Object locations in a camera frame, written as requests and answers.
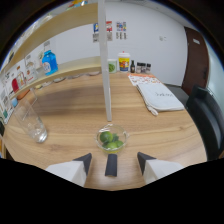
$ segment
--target red bottle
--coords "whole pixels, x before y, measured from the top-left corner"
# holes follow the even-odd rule
[[[12,74],[12,89],[15,93],[19,90],[19,86],[16,78],[14,78],[14,74]]]

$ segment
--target wooden door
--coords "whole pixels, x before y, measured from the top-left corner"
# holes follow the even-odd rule
[[[204,38],[196,30],[185,28],[188,57],[182,89],[190,95],[195,84],[205,88],[208,80],[209,57]]]

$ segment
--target blue bottle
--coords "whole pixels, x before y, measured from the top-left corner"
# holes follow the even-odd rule
[[[45,75],[51,75],[58,71],[56,56],[51,52],[50,41],[44,43],[44,57],[42,59]]]

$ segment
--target wooden table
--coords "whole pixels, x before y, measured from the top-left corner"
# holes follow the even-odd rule
[[[185,167],[206,161],[201,137],[186,110],[160,112],[155,117],[127,73],[110,74],[110,84],[111,123],[130,134],[127,147],[118,155],[117,177],[104,175],[107,156],[94,141],[97,131],[108,123],[101,75],[81,76],[36,90],[38,101],[34,109],[47,128],[48,138],[44,143],[35,143],[12,115],[4,141],[15,161],[46,169],[51,164],[92,153],[85,187],[104,190],[145,185],[138,152]]]

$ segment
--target shelf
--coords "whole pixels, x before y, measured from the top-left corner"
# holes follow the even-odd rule
[[[10,99],[17,97],[20,93],[32,87],[35,87],[36,85],[42,84],[44,82],[53,81],[54,79],[65,76],[76,75],[80,73],[97,72],[97,71],[101,72],[101,59],[99,56],[66,62],[64,64],[58,65],[58,71],[55,72],[54,74],[44,76],[32,82],[31,84],[26,85],[23,89],[19,90],[14,95],[12,95]]]
[[[98,4],[87,4],[57,15],[35,30],[20,46],[12,60],[2,70],[8,71],[32,50],[50,38],[75,27],[98,22]]]

